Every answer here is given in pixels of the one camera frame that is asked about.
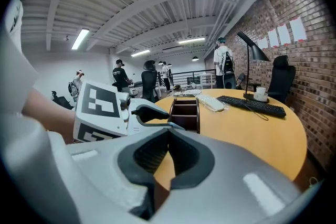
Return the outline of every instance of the table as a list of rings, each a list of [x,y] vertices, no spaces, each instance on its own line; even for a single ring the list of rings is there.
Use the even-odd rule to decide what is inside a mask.
[[[227,95],[243,98],[243,92],[233,89],[202,90],[202,94],[213,97]],[[269,120],[265,121],[248,110],[233,106],[229,106],[227,111],[212,112],[199,104],[201,135],[241,146],[294,180],[306,158],[306,133],[299,118],[289,107],[273,98],[269,99],[269,104],[284,108],[287,115],[284,119],[267,116]],[[156,104],[169,112],[173,100],[174,97],[166,97]],[[166,120],[150,121],[150,123],[164,122]],[[175,177],[174,163],[169,153],[163,159],[154,177],[169,190],[170,180]]]
[[[201,83],[201,88],[202,88],[202,89],[203,89],[202,77],[210,76],[210,79],[211,79],[211,89],[212,89],[212,76],[213,76],[213,74],[210,74],[210,73],[207,73],[207,74],[199,74],[198,76],[200,76],[200,83]]]

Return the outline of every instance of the red brick wall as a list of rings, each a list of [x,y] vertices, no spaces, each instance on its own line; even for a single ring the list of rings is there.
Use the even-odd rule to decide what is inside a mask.
[[[308,39],[294,42],[289,21],[302,18]],[[226,35],[227,45],[234,53],[236,77],[247,73],[246,45],[236,35],[243,31],[255,43],[267,32],[286,24],[291,45],[268,48],[264,52],[271,62],[251,61],[250,80],[268,88],[272,62],[279,55],[288,55],[296,76],[286,104],[306,129],[308,148],[328,168],[336,148],[336,33],[334,20],[324,0],[257,0],[235,27]],[[206,59],[213,65],[213,54]]]

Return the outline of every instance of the black office chair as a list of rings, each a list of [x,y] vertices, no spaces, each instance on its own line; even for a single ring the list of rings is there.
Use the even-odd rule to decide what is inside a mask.
[[[268,88],[268,96],[272,97],[281,103],[285,103],[285,99],[288,95],[289,89],[293,83],[295,77],[295,67],[288,65],[288,56],[281,55],[274,59],[272,69],[271,84]],[[254,91],[257,90],[257,86],[260,83],[249,83],[249,86],[253,86]]]
[[[64,96],[57,96],[57,93],[55,91],[52,91],[52,97],[54,97],[53,101],[56,104],[59,104],[60,106],[63,106],[66,109],[71,110],[73,108],[72,105],[70,105],[70,102],[64,97]]]
[[[242,85],[241,85],[241,83],[244,81],[244,79],[245,79],[245,74],[244,73],[241,73],[239,76],[238,76],[238,78],[237,78],[237,80],[236,80],[236,90],[242,90]]]
[[[159,100],[158,93],[155,90],[158,72],[156,71],[154,64],[155,61],[153,60],[146,61],[143,66],[146,71],[141,73],[142,98],[151,101],[152,103],[158,102]]]

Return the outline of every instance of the desk lamp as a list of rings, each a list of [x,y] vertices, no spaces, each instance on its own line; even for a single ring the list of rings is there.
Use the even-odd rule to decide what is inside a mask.
[[[245,90],[245,93],[243,94],[243,97],[248,100],[254,100],[254,97],[253,97],[254,95],[251,93],[247,93],[248,77],[249,77],[249,71],[250,71],[250,55],[249,55],[248,46],[251,47],[252,60],[261,60],[261,61],[267,61],[267,62],[269,62],[270,60],[264,54],[264,52],[242,31],[239,31],[237,33],[237,36],[240,37],[243,41],[245,41],[247,45],[247,78],[246,78],[246,90]]]

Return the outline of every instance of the ceiling light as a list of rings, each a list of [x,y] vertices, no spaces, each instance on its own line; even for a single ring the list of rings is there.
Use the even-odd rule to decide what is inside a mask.
[[[137,52],[135,54],[131,54],[131,56],[135,57],[135,56],[138,56],[138,55],[147,54],[148,52],[150,52],[150,50],[143,50],[143,51]]]
[[[86,35],[89,33],[88,29],[82,29],[78,35],[78,37],[75,40],[75,43],[72,46],[72,50],[77,50],[79,45],[82,43],[83,39],[86,37]]]
[[[179,44],[185,44],[185,43],[191,43],[191,42],[196,42],[196,41],[205,41],[204,37],[201,38],[194,38],[194,39],[189,39],[189,40],[183,40],[183,41],[179,41]]]

